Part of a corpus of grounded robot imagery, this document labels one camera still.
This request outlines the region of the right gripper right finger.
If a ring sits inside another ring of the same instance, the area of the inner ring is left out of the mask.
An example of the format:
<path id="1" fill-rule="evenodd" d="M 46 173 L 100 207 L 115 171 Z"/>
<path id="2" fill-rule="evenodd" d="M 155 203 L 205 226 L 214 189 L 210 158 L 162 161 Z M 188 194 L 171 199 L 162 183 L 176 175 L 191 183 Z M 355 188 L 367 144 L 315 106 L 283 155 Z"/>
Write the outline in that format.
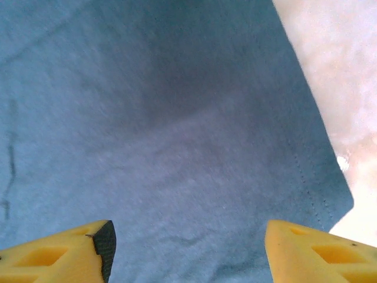
<path id="1" fill-rule="evenodd" d="M 270 220 L 264 245 L 273 283 L 377 283 L 377 248 Z"/>

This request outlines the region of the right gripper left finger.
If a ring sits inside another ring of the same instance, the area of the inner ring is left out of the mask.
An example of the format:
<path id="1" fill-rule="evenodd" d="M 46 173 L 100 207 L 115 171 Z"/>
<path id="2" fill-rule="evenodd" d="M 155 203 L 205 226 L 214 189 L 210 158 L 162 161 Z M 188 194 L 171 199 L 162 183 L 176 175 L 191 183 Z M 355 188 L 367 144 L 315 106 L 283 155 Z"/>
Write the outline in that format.
<path id="1" fill-rule="evenodd" d="M 108 283 L 116 249 L 101 220 L 0 250 L 0 283 Z"/>

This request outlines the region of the slate blue t-shirt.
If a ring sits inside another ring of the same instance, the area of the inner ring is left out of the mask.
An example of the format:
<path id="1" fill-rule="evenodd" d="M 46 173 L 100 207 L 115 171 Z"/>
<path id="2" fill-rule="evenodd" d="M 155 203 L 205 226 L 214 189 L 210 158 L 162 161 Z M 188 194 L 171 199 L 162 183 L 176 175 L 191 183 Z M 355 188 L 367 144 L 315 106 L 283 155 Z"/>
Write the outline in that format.
<path id="1" fill-rule="evenodd" d="M 353 207 L 272 0 L 0 0 L 0 249 L 98 219 L 111 283 L 272 283 Z"/>

